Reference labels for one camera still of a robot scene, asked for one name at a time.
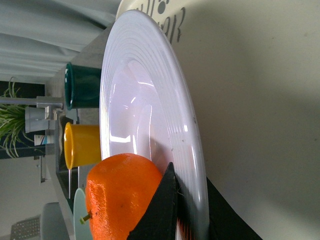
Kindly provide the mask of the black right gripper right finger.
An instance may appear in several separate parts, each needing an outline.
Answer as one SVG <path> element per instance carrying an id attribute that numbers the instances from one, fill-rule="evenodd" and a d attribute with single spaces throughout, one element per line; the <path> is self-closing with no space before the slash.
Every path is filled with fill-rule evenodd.
<path id="1" fill-rule="evenodd" d="M 262 240 L 207 179 L 210 240 Z"/>

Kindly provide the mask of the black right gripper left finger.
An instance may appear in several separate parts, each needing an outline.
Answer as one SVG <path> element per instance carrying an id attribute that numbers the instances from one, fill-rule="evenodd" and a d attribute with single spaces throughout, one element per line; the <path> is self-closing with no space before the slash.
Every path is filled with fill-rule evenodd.
<path id="1" fill-rule="evenodd" d="M 170 162 L 146 212 L 130 231 L 129 240 L 174 240 L 178 219 L 178 183 Z"/>

